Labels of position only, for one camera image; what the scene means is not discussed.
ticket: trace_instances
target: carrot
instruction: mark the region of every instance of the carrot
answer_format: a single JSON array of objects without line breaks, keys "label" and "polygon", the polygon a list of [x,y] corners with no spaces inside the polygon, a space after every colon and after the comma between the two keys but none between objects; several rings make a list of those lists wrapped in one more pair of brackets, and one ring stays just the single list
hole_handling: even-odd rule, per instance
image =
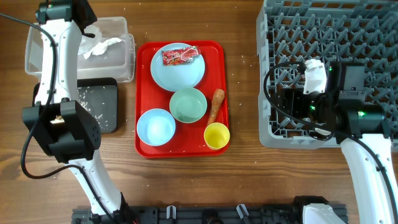
[{"label": "carrot", "polygon": [[211,110],[210,110],[209,120],[207,121],[207,125],[212,124],[216,121],[218,111],[220,110],[220,106],[224,98],[225,98],[224,90],[216,89],[213,95],[213,100],[211,101]]}]

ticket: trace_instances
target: gray dish rack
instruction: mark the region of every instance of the gray dish rack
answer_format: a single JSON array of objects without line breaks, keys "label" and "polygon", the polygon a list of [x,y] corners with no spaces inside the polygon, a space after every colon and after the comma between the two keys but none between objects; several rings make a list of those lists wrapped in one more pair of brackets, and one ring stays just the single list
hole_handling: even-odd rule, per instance
[{"label": "gray dish rack", "polygon": [[[335,138],[315,140],[302,124],[279,116],[264,95],[262,84],[270,67],[317,58],[326,68],[334,60],[365,64],[366,102],[386,111],[394,133],[393,151],[398,151],[398,2],[265,0],[256,25],[259,134],[264,146],[339,147]],[[282,67],[267,85],[272,94],[278,88],[303,88],[304,80],[295,67]]]}]

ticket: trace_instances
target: wooden tabletop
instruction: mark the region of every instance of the wooden tabletop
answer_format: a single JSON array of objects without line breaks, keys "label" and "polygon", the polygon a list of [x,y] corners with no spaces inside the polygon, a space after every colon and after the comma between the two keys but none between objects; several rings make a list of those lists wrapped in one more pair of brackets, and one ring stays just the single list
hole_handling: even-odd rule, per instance
[{"label": "wooden tabletop", "polygon": [[[0,12],[35,22],[41,1],[1,2]],[[133,144],[135,80],[119,85],[119,129],[103,135],[100,152],[130,205],[260,205],[320,195],[347,204],[350,223],[359,223],[351,175],[340,149],[270,149],[259,142],[256,17],[261,0],[90,4],[98,17],[125,17],[136,49],[150,41],[205,39],[219,42],[225,53],[232,138],[229,149],[217,157],[141,157]],[[21,111],[30,105],[37,79],[24,71],[29,28],[3,18],[0,27],[0,223],[70,223],[72,209],[90,206],[72,173],[30,180],[21,172],[21,148],[28,133]],[[32,141],[27,168],[33,174],[60,166]]]}]

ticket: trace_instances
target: yellow object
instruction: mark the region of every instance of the yellow object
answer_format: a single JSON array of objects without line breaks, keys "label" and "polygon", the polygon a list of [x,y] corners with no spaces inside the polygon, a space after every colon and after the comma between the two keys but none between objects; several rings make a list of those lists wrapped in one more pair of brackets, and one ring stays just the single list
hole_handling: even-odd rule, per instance
[{"label": "yellow object", "polygon": [[219,150],[229,142],[229,130],[221,123],[213,123],[205,129],[205,142],[212,150]]}]

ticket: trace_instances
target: snack package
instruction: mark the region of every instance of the snack package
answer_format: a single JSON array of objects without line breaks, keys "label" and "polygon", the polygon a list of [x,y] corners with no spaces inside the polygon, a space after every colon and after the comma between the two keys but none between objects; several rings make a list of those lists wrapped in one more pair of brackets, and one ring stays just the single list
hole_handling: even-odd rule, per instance
[{"label": "snack package", "polygon": [[166,50],[162,52],[163,65],[182,65],[190,63],[193,62],[193,58],[198,55],[200,55],[200,50],[197,46]]}]

